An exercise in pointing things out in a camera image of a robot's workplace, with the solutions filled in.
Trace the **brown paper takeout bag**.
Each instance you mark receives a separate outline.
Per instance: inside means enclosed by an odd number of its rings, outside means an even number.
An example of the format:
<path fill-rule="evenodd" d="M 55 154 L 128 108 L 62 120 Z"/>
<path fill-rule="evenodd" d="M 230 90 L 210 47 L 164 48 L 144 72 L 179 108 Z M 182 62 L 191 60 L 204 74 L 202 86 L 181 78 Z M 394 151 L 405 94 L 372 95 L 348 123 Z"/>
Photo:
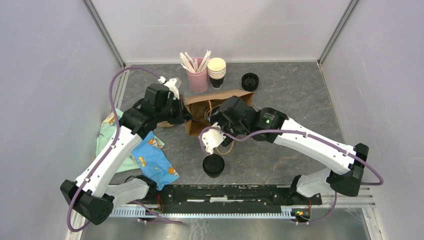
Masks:
<path fill-rule="evenodd" d="M 240 97 L 249 106 L 252 106 L 253 93 L 244 90 L 228 90 L 218 93 L 210 93 L 198 96 L 188 97 L 184 100 L 184 104 L 192 119 L 184 124 L 190 137 L 197 137 L 206 127 L 211 127 L 208 117 L 212 115 L 212 111 L 221 106 L 221 104 L 232 96 Z M 226 147 L 233 142 L 233 139 L 226 135 L 226 139 L 221 144 Z"/>

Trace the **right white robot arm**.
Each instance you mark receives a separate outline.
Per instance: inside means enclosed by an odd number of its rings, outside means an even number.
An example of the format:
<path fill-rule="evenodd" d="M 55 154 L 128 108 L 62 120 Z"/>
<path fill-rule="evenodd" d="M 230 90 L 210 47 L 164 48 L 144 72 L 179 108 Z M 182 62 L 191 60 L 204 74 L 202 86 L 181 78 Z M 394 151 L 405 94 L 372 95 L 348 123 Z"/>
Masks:
<path fill-rule="evenodd" d="M 253 139 L 291 148 L 325 165 L 323 170 L 295 177 L 288 191 L 295 204 L 329 191 L 348 197 L 359 194 L 369 154 L 363 143 L 352 146 L 331 140 L 281 111 L 271 107 L 255 110 L 237 96 L 225 100 L 206 120 L 211 126 L 201 131 L 199 140 L 207 155 L 231 141 Z"/>

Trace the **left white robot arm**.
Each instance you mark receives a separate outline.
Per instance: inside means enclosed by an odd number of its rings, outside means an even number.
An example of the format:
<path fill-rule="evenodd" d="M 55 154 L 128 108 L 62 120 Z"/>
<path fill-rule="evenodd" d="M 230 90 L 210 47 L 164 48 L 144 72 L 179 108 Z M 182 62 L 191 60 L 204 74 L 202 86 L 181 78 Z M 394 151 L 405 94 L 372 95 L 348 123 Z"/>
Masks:
<path fill-rule="evenodd" d="M 168 122 L 181 125 L 190 119 L 179 88 L 171 81 L 153 83 L 142 99 L 124 111 L 116 121 L 115 135 L 100 155 L 75 180 L 65 180 L 60 191 L 69 205 L 89 223 L 103 223 L 112 211 L 134 200 L 145 204 L 157 198 L 157 184 L 146 176 L 115 186 L 109 186 L 112 177 L 131 151 L 156 129 L 157 124 Z"/>

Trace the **brown cardboard cup carriers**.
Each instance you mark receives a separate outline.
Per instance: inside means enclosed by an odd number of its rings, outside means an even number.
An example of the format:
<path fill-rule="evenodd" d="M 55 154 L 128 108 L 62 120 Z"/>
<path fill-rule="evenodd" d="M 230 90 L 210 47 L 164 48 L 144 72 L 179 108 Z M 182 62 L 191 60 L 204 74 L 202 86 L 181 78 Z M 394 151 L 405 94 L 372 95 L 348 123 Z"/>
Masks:
<path fill-rule="evenodd" d="M 169 123 L 169 122 L 167 122 L 167 121 L 159 122 L 159 123 L 157 124 L 157 127 L 161 127 L 161 128 L 171 128 L 171 127 L 173 127 L 173 126 L 174 126 L 173 124 L 171 124 L 171 123 Z"/>

